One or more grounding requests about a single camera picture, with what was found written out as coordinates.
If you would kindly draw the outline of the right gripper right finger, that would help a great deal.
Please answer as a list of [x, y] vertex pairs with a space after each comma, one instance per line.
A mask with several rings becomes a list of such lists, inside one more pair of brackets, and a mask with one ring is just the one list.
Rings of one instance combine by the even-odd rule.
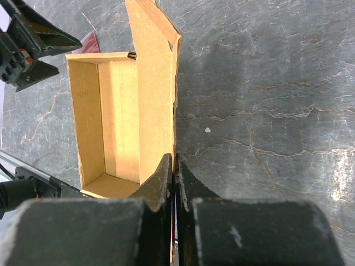
[[344, 265], [328, 220], [310, 201], [225, 199], [175, 159], [180, 265]]

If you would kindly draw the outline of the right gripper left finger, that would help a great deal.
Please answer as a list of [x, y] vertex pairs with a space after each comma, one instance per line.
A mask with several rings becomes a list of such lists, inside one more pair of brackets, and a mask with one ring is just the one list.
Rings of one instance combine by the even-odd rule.
[[40, 198], [20, 204], [1, 237], [2, 265], [170, 265], [172, 159], [120, 199]]

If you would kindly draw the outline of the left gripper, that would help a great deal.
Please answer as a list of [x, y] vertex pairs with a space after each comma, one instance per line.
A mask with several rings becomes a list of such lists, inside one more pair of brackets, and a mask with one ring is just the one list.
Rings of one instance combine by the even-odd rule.
[[15, 83], [20, 92], [59, 74], [39, 60], [77, 50], [81, 42], [42, 17], [24, 1], [1, 1], [9, 25], [1, 30], [1, 81]]

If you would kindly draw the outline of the brown cardboard box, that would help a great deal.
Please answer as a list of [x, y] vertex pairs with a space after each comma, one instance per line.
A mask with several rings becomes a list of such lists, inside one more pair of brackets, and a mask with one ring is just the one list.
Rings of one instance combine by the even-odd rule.
[[102, 243], [114, 261], [169, 265], [180, 34], [155, 1], [126, 1], [133, 52], [67, 55], [81, 192], [139, 202]]

